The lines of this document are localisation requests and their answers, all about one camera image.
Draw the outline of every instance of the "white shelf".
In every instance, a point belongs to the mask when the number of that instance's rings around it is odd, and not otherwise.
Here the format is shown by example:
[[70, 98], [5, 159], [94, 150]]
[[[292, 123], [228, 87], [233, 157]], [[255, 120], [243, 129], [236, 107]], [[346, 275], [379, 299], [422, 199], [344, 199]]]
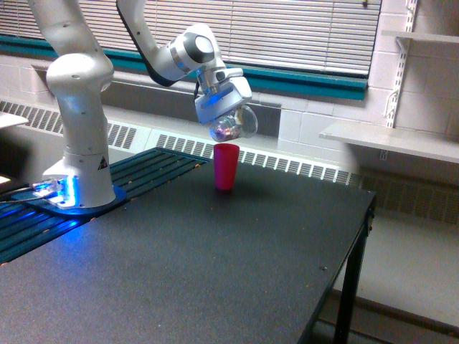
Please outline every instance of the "white shelf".
[[399, 38], [408, 38], [408, 39], [413, 39], [416, 41], [423, 41], [423, 42], [459, 44], [458, 36], [445, 36], [443, 34], [423, 34], [423, 33], [417, 33], [417, 32], [382, 30], [382, 35], [399, 37]]
[[327, 127], [320, 137], [411, 156], [459, 163], [459, 141], [416, 130], [340, 121]]
[[24, 117], [0, 112], [0, 129], [12, 127], [14, 125], [25, 124], [27, 122], [28, 120]]

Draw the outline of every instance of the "red plastic cup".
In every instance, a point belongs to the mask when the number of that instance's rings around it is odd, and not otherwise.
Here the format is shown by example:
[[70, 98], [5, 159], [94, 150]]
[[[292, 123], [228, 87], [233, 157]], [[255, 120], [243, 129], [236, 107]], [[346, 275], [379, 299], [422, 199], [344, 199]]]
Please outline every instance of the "red plastic cup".
[[215, 188], [230, 191], [235, 184], [239, 146], [230, 143], [214, 145]]

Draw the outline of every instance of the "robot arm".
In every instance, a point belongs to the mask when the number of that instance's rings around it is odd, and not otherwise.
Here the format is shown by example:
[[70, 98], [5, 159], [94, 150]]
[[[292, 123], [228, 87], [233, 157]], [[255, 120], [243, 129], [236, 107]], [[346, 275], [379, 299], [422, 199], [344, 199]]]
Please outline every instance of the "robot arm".
[[108, 204], [115, 193], [100, 92], [112, 80], [112, 63], [87, 26], [77, 0], [29, 0], [29, 5], [44, 38], [59, 55], [49, 66], [47, 84], [64, 124], [64, 156], [43, 176], [63, 180], [66, 187], [48, 202], [62, 209]]
[[171, 86], [197, 71], [203, 95], [195, 100], [198, 120], [210, 124], [217, 141], [250, 137], [257, 118], [245, 104], [252, 91], [242, 69], [227, 69], [217, 40], [205, 24], [195, 24], [167, 45], [158, 47], [143, 15], [146, 0], [117, 0], [117, 8], [151, 78]]

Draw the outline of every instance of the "window blinds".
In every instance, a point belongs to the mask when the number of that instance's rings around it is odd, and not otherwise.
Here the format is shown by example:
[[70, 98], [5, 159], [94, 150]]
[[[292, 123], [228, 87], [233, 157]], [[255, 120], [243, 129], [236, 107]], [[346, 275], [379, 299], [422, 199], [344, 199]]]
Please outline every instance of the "window blinds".
[[[382, 0], [148, 0], [159, 44], [210, 25], [227, 62], [368, 75]], [[135, 51], [115, 0], [80, 0], [103, 47]], [[0, 34], [42, 38], [27, 0], [0, 4]]]

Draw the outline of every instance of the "teal window frame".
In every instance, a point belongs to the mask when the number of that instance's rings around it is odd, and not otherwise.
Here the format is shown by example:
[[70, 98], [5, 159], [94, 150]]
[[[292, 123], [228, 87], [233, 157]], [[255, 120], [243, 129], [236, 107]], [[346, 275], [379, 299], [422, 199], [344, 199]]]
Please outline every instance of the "teal window frame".
[[[51, 45], [43, 39], [30, 39], [0, 35], [0, 52], [21, 54], [30, 57], [57, 57]], [[104, 49], [117, 68], [146, 72], [146, 66], [138, 52], [119, 49]], [[277, 70], [252, 67], [242, 64], [228, 64], [244, 70], [250, 87], [261, 92], [281, 92], [289, 95], [315, 95], [342, 99], [364, 100], [368, 80], [358, 77], [323, 75], [311, 72]], [[195, 74], [189, 76], [195, 80]]]

